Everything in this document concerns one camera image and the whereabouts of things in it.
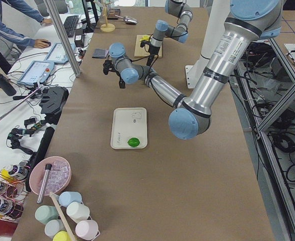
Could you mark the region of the person forearm blue sleeve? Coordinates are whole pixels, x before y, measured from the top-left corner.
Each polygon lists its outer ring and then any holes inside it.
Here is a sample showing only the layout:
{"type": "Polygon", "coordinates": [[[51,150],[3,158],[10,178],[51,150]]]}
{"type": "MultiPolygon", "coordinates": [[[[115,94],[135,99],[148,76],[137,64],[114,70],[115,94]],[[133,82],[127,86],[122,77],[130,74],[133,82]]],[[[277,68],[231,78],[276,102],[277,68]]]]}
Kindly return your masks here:
{"type": "Polygon", "coordinates": [[[16,33],[14,30],[7,28],[6,25],[2,23],[1,20],[0,20],[0,36],[20,46],[33,47],[36,41],[28,36],[24,36],[23,34],[16,33]]]}

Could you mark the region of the person far forearm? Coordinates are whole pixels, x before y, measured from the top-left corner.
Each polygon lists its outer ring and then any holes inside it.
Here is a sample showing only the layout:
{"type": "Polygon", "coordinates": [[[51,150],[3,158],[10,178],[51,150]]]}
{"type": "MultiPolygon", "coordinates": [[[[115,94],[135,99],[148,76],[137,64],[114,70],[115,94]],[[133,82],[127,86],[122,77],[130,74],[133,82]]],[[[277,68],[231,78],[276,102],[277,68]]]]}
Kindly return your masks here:
{"type": "Polygon", "coordinates": [[[36,20],[39,23],[42,23],[44,20],[44,17],[40,14],[40,12],[37,9],[32,8],[23,0],[7,0],[4,1],[4,3],[8,4],[12,8],[18,10],[19,12],[36,20]]]}

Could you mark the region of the person far hand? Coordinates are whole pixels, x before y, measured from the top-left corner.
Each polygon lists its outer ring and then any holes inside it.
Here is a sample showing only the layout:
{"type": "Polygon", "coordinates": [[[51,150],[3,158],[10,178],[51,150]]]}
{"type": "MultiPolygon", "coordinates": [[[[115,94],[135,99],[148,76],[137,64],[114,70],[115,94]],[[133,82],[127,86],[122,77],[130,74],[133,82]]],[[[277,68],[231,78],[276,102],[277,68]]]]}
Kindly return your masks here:
{"type": "Polygon", "coordinates": [[[50,25],[52,24],[52,19],[51,18],[43,18],[43,20],[41,21],[42,25],[50,25]]]}

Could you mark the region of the person hand on mouse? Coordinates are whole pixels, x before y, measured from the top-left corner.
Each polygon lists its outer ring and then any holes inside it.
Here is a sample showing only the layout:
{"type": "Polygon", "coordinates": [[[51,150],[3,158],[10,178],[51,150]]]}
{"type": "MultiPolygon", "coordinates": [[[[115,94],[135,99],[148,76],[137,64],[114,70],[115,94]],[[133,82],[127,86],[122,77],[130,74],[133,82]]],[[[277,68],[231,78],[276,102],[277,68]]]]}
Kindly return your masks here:
{"type": "Polygon", "coordinates": [[[38,49],[44,49],[44,48],[47,48],[48,45],[44,42],[48,42],[48,40],[45,40],[45,39],[36,39],[35,40],[35,44],[34,44],[34,48],[38,48],[38,49]]]}

